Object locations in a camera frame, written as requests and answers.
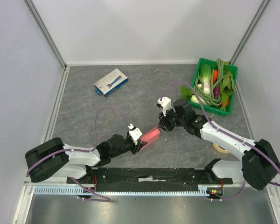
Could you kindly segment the pink paper box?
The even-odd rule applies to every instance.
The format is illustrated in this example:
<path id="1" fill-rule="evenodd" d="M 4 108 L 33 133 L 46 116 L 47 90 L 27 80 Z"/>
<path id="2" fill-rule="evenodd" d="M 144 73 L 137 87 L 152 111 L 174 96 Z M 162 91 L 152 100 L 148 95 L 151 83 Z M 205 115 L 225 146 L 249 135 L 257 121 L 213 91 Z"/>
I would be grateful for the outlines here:
<path id="1" fill-rule="evenodd" d="M 146 142 L 146 144 L 141 148 L 141 150 L 150 146 L 155 141 L 157 141 L 160 137 L 160 134 L 161 132 L 158 127 L 155 127 L 154 129 L 144 134 L 140 140 L 142 143 Z"/>

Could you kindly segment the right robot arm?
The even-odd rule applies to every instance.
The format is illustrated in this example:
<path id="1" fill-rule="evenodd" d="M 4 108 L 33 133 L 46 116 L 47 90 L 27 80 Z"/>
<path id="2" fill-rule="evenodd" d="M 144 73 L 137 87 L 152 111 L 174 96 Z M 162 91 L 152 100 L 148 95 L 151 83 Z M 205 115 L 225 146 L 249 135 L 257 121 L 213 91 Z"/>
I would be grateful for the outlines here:
<path id="1" fill-rule="evenodd" d="M 231 178 L 244 180 L 257 190 L 263 190 L 273 183 L 280 170 L 280 162 L 267 140 L 255 141 L 236 135 L 208 121 L 206 116 L 197 115 L 185 99 L 172 103 L 169 98 L 163 97 L 158 99 L 157 106 L 162 109 L 159 113 L 159 128 L 170 132 L 175 127 L 183 127 L 187 133 L 217 144 L 237 157 L 237 161 L 214 159 L 204 172 L 208 183 Z"/>

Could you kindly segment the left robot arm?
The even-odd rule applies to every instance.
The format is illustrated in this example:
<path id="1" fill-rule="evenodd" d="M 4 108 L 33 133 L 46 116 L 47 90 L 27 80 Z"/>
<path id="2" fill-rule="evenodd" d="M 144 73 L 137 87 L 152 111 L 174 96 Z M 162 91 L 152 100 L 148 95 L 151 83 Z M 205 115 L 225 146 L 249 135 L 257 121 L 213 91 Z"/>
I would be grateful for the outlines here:
<path id="1" fill-rule="evenodd" d="M 89 183 L 93 179 L 92 167 L 102 167 L 128 151 L 136 154 L 147 144 L 140 139 L 134 141 L 129 134 L 126 138 L 115 134 L 96 148 L 84 148 L 70 146 L 56 137 L 26 152 L 27 175 L 33 183 L 52 177 L 73 177 Z"/>

